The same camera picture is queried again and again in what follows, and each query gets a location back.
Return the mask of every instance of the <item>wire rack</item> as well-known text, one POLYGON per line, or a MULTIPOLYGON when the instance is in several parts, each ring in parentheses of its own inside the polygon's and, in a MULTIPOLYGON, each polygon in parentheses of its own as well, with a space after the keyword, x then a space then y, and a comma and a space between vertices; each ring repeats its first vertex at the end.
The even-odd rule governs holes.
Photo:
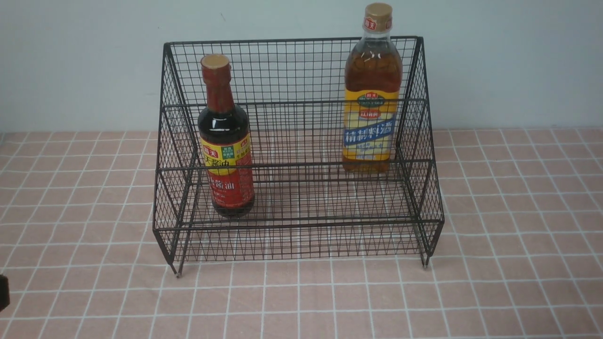
POLYGON ((421 37, 393 37, 402 56, 395 143, 385 173, 343 170, 344 66, 358 38, 166 43, 153 233, 179 277, 186 261, 420 254, 427 266, 444 214, 421 37), (250 118, 253 209, 219 216, 197 117, 199 60, 231 61, 235 102, 250 118))

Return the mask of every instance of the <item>black object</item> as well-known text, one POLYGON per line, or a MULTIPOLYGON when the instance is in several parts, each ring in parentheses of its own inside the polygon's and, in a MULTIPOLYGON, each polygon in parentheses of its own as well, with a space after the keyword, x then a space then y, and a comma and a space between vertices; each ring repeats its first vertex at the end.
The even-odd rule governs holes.
POLYGON ((444 214, 423 38, 392 38, 403 83, 392 100, 394 156, 378 175, 342 168, 343 67, 358 40, 164 45, 153 233, 178 277, 198 260, 418 253, 427 267, 444 214), (233 96, 250 120, 255 206, 238 220, 213 209, 199 158, 200 60, 211 53, 230 59, 233 96))
POLYGON ((0 312, 10 305, 8 278, 0 274, 0 312))

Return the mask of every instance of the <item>dark glass bottle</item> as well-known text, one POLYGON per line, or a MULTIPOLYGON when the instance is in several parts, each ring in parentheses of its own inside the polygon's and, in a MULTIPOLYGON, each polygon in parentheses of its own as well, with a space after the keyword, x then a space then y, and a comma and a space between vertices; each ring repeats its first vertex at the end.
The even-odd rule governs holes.
POLYGON ((207 107, 198 119, 202 158, 212 190, 212 204, 227 218, 240 218, 253 208, 251 168, 211 168, 251 165, 249 118, 235 104, 230 89, 230 62, 222 54, 201 59, 201 73, 207 89, 207 107))

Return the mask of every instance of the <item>bottle cap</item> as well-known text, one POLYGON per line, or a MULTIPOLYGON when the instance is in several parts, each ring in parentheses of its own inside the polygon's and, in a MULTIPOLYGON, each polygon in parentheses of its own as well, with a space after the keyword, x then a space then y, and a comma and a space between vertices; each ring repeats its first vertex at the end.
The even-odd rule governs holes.
POLYGON ((364 30, 374 33, 389 32, 392 11, 391 6, 383 2, 368 5, 364 10, 364 30))
POLYGON ((208 54, 201 59, 201 75, 206 84, 230 82, 230 60, 223 54, 208 54))

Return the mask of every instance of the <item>white wall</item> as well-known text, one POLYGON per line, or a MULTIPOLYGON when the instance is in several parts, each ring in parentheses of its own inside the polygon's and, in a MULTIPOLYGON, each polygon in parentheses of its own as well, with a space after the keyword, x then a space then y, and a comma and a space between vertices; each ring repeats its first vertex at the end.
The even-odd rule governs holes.
MULTIPOLYGON (((0 130, 157 126, 163 42, 358 36, 360 0, 0 0, 0 130)), ((603 125, 603 1, 391 0, 435 127, 603 125)))

